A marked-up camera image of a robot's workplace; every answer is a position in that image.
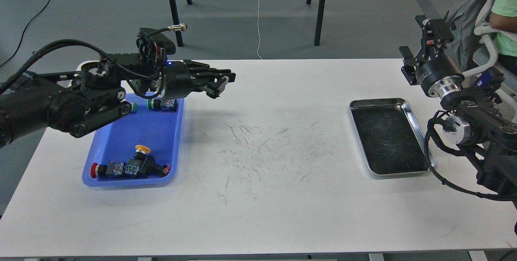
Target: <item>plastic tray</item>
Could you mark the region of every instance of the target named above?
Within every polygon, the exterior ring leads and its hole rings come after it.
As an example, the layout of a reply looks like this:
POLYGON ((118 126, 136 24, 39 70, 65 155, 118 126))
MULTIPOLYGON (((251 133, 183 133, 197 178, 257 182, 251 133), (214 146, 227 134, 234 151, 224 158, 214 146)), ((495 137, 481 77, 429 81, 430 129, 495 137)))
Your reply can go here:
POLYGON ((176 172, 183 99, 177 100, 177 112, 148 110, 146 99, 134 94, 127 94, 126 100, 137 104, 137 112, 118 119, 95 132, 82 175, 83 182, 89 187, 163 183, 170 180, 176 172), (144 179, 92 178, 90 176, 92 163, 127 162, 128 159, 133 158, 135 145, 149 147, 157 164, 170 165, 168 175, 164 177, 151 175, 144 179))
MULTIPOLYGON (((428 171, 422 130, 404 99, 352 101, 350 111, 368 168, 377 176, 402 176, 428 171)), ((436 160, 428 150, 433 167, 436 160)))

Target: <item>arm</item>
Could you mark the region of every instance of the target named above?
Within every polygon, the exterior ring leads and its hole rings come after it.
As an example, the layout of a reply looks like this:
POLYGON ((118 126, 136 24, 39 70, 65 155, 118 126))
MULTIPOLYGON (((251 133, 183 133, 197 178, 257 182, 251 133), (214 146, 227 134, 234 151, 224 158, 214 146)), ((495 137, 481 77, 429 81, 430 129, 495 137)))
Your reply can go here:
POLYGON ((496 13, 490 14, 490 27, 502 31, 517 32, 517 17, 506 17, 496 13))

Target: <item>blue tray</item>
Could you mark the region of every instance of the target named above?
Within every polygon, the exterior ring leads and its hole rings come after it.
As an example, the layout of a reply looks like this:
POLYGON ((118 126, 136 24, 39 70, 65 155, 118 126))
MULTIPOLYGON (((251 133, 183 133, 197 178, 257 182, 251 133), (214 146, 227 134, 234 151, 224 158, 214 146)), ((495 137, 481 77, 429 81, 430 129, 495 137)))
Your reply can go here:
POLYGON ((127 94, 126 100, 137 104, 137 112, 95 132, 83 169, 83 182, 89 187, 163 183, 170 180, 176 172, 183 99, 177 100, 177 112, 148 110, 147 100, 134 94, 127 94), (127 162, 128 159, 133 158, 136 145, 149 147, 156 164, 170 165, 168 175, 164 177, 151 175, 144 179, 90 176, 90 167, 94 162, 98 164, 107 164, 109 161, 127 162))

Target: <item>connector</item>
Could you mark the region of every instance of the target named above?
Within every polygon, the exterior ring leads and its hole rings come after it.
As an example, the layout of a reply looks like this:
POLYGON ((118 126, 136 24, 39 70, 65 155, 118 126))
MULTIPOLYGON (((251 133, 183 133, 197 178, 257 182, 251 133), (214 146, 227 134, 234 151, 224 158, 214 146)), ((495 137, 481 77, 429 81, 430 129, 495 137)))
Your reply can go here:
POLYGON ((187 25, 185 25, 184 23, 181 23, 179 25, 170 25, 167 28, 170 29, 170 31, 173 31, 173 32, 186 31, 187 25))

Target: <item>green shirt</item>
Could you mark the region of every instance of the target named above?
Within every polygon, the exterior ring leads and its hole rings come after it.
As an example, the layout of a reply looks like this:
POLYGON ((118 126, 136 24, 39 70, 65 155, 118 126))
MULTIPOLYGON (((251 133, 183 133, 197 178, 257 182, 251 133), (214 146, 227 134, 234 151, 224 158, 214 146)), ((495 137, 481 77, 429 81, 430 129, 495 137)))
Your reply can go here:
MULTIPOLYGON (((517 17, 517 0, 495 0, 492 12, 506 17, 517 17)), ((497 33, 494 44, 499 54, 517 57, 517 42, 505 35, 497 33)))

